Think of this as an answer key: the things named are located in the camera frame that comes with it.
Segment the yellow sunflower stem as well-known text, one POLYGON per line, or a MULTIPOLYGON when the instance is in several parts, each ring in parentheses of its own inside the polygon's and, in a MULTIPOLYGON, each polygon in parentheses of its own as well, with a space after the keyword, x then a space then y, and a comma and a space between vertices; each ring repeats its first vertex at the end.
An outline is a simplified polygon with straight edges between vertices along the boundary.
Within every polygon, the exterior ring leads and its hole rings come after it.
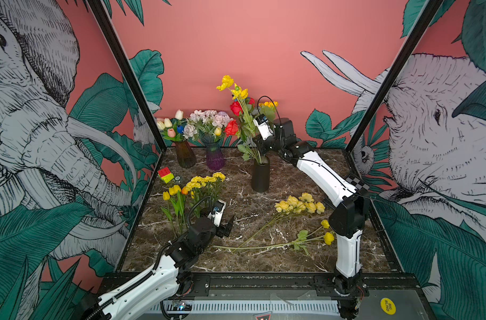
POLYGON ((268 121, 272 122, 276 118, 276 108, 278 103, 267 101, 264 103, 259 103, 260 111, 266 116, 268 121))

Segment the yellow carnation stem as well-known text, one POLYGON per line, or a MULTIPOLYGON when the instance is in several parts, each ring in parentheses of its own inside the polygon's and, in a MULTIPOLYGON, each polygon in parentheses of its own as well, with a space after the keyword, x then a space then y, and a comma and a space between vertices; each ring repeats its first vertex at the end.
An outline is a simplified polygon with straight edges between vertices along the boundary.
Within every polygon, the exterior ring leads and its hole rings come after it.
POLYGON ((220 197, 220 193, 224 186, 224 181, 226 180, 226 176, 221 172, 216 172, 212 175, 211 184, 212 184, 212 195, 214 200, 218 200, 220 197))

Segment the yellow carnation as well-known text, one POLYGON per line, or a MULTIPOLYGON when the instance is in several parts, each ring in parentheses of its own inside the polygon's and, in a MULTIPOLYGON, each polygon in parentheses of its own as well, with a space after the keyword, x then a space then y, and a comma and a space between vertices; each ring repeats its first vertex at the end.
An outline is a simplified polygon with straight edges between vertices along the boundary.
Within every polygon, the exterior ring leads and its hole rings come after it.
POLYGON ((190 181, 190 182, 199 182, 199 183, 201 183, 202 188, 200 189, 200 192, 201 192, 200 200, 201 200, 203 197, 205 197, 205 196, 206 196, 206 195, 205 195, 204 188, 203 188, 203 180, 204 180, 204 177, 196 176, 196 177, 193 177, 193 178, 191 179, 191 181, 190 181))
POLYGON ((191 206, 196 205, 197 202, 200 201, 200 189, 202 188, 201 183, 189 182, 186 187, 189 189, 189 193, 186 195, 186 197, 191 201, 191 206))
POLYGON ((215 200, 217 197, 218 180, 216 177, 207 176, 203 180, 203 188, 206 196, 210 196, 211 200, 215 200))

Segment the purple glass vase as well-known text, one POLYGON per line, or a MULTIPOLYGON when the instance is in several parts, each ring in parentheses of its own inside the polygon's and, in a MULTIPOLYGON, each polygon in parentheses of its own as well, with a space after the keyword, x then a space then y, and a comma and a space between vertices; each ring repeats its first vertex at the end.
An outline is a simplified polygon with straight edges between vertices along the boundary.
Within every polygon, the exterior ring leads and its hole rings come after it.
POLYGON ((206 144, 206 165, 211 171, 219 171, 226 164, 224 154, 218 143, 206 144))

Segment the yellow poppy spray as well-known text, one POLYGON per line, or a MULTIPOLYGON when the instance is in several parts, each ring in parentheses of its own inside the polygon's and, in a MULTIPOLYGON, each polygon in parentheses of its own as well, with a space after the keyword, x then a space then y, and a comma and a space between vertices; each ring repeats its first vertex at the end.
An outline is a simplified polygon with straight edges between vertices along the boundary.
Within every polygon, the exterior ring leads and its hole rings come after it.
POLYGON ((308 230, 300 230, 294 240, 286 241, 284 243, 275 243, 269 245, 260 245, 260 246, 253 246, 253 247, 228 247, 222 245, 215 245, 215 249, 224 250, 227 252, 239 252, 239 251, 269 251, 271 249, 288 249, 292 248, 294 251, 302 251, 306 255, 309 255, 310 252, 308 251, 308 245, 313 243, 322 243, 327 246, 331 246, 336 241, 335 232, 331 228, 328 220, 322 220, 320 223, 319 228, 314 230, 313 232, 309 232, 308 230))
POLYGON ((216 89, 219 91, 225 91, 225 90, 229 91, 232 95, 232 103, 237 98, 249 99, 250 101, 248 102, 248 104, 252 105, 252 112, 253 112, 254 100, 251 97, 249 97, 248 89, 243 89, 242 87, 237 85, 234 79, 232 79, 229 75, 225 75, 222 78, 222 84, 217 86, 216 89))

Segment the yellow rose bunch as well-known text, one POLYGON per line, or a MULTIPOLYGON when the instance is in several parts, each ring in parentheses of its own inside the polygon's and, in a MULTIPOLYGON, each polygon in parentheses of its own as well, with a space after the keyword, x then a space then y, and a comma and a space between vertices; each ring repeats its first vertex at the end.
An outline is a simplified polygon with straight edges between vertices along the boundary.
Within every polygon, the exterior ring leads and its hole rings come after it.
POLYGON ((321 214, 326 211, 325 205, 316 201, 310 193, 302 193, 300 197, 290 195, 287 199, 281 200, 274 205, 276 213, 270 220, 264 224, 255 234, 245 240, 238 248, 254 240, 266 228, 271 227, 278 222, 285 221, 293 217, 299 217, 303 213, 321 214))

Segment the brown ribbed glass vase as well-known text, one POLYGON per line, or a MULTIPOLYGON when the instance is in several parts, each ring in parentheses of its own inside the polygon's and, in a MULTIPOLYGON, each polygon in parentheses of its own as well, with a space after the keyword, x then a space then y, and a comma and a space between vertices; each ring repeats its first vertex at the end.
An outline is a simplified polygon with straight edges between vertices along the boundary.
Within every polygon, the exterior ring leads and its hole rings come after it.
POLYGON ((184 140, 176 141, 174 144, 179 166, 186 169, 195 166, 197 159, 190 144, 184 140))

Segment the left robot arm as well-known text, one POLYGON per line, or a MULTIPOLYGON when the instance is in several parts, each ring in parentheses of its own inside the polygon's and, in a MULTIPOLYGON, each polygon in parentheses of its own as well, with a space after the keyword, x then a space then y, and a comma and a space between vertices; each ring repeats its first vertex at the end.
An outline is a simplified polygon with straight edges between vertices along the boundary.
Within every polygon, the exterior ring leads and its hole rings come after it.
POLYGON ((160 249, 153 265, 100 297, 84 298, 72 319, 137 319, 157 303, 189 293, 194 283, 190 268, 213 238, 228 237, 234 225, 233 217, 222 224, 225 201, 215 201, 191 221, 197 207, 185 214, 187 230, 160 249))

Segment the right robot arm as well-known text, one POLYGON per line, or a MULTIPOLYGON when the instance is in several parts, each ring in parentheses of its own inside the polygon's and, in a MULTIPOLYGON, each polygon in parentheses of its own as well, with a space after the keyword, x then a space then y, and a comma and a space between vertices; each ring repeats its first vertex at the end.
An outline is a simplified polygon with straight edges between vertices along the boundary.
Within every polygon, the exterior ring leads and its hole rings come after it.
POLYGON ((298 141, 290 120, 271 122, 260 115, 254 124, 259 130, 254 138, 259 150, 276 152, 305 173, 330 200, 334 211, 328 222, 336 234, 338 248, 334 285, 339 295, 351 295, 357 291, 362 276, 360 241, 370 208, 368 191, 340 177, 309 143, 298 141))

